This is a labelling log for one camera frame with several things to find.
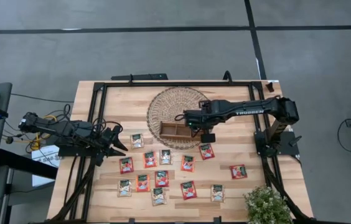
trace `green plant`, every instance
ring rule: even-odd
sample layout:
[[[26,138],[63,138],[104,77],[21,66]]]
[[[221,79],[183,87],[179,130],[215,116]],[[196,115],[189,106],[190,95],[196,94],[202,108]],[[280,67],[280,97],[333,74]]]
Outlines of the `green plant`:
[[[290,224],[292,218],[286,198],[270,187],[256,187],[243,195],[249,211],[249,224]]]

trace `snack packet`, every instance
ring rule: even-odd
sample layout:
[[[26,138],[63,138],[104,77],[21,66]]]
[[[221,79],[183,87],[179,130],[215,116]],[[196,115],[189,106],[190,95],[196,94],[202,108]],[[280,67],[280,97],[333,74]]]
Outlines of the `snack packet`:
[[[120,163],[120,174],[125,174],[134,171],[133,158],[127,157],[119,159]]]
[[[182,183],[181,191],[184,200],[197,197],[194,181]]]
[[[193,172],[195,169],[195,157],[194,156],[182,156],[181,170]]]
[[[131,181],[120,180],[118,185],[118,197],[130,197],[131,196]]]
[[[170,149],[163,149],[160,152],[160,164],[161,165],[171,165],[173,164],[173,154]]]
[[[136,178],[136,191],[137,192],[148,192],[150,185],[149,175],[143,174],[138,175]]]
[[[166,193],[163,188],[159,187],[152,190],[152,204],[153,206],[167,204]]]
[[[144,137],[143,134],[132,134],[130,136],[131,140],[131,148],[137,149],[140,147],[144,147]]]
[[[155,186],[168,187],[169,186],[169,171],[155,172]]]
[[[232,179],[242,179],[247,178],[245,165],[230,166]]]
[[[212,202],[224,202],[225,196],[224,186],[213,184],[212,185]]]
[[[143,161],[144,161],[145,168],[156,167],[157,166],[156,152],[153,152],[153,151],[145,152],[143,154]]]
[[[200,155],[202,155],[202,159],[214,158],[214,152],[211,144],[204,144],[199,146]]]

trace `white paper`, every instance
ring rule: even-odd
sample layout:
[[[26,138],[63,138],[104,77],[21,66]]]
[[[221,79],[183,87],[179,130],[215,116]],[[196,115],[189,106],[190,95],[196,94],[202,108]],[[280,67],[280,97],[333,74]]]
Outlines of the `white paper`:
[[[58,156],[58,151],[59,148],[57,146],[45,146],[42,147],[40,150],[32,151],[32,159],[34,161],[39,161],[50,166],[59,167],[60,158]],[[33,187],[38,187],[44,184],[51,183],[53,181],[53,179],[41,177],[38,175],[32,176]]]

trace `wooden tabletop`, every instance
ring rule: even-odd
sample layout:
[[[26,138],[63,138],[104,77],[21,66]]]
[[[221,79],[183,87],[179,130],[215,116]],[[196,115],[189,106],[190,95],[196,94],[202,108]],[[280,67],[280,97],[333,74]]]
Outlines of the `wooden tabletop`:
[[[73,105],[72,120],[87,120],[93,85],[93,81],[79,83]],[[224,222],[247,221],[248,212],[243,194],[250,192],[256,186],[265,184],[261,159],[256,153],[253,138],[255,131],[253,116],[233,117],[227,123],[214,127],[216,142],[212,144],[212,147],[215,158],[203,161],[197,147],[182,151],[173,150],[173,165],[158,165],[144,169],[142,156],[144,152],[151,150],[159,152],[160,149],[167,149],[154,139],[146,122],[146,112],[151,100],[166,88],[113,87],[108,89],[104,119],[117,121],[123,126],[124,131],[119,135],[119,139],[129,149],[127,156],[133,157],[134,172],[120,174],[120,157],[109,157],[104,160],[101,167],[96,167],[87,221],[128,222],[129,218],[135,218],[137,222],[212,222],[213,217],[218,216],[222,216]],[[250,99],[248,88],[243,86],[193,88],[211,100],[244,101]],[[265,88],[265,98],[282,94],[279,83],[274,83],[274,89],[275,92],[270,93]],[[100,94],[98,94],[94,119],[98,113],[99,99]],[[265,127],[262,116],[260,116],[260,121],[261,127]],[[137,133],[143,134],[144,147],[131,149],[130,135]],[[195,172],[180,170],[182,155],[195,156]],[[278,158],[286,192],[306,215],[312,216],[300,165],[290,156],[279,156]],[[52,218],[63,205],[72,161],[73,158],[68,157],[60,163],[48,218]],[[73,170],[70,192],[73,192],[77,164],[78,161]],[[232,180],[229,166],[238,164],[246,165],[247,179]],[[154,171],[156,170],[169,171],[170,186],[166,187],[167,205],[153,207],[150,192],[135,192],[135,178],[139,174],[149,174],[151,186],[154,186]],[[117,197],[118,181],[121,179],[132,181],[132,197]],[[195,181],[198,197],[184,200],[180,184],[190,180]],[[212,184],[225,186],[225,203],[210,201]],[[81,217],[82,203],[83,196],[79,198],[77,218]]]

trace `wicker basket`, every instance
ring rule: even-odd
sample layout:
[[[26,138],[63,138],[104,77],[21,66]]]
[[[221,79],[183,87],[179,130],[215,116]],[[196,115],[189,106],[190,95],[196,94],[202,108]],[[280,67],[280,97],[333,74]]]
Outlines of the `wicker basket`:
[[[161,139],[160,122],[174,121],[184,110],[199,110],[199,101],[208,100],[201,92],[187,87],[172,87],[164,90],[152,100],[147,112],[147,124],[152,135],[165,146],[173,149],[190,149],[199,141]]]

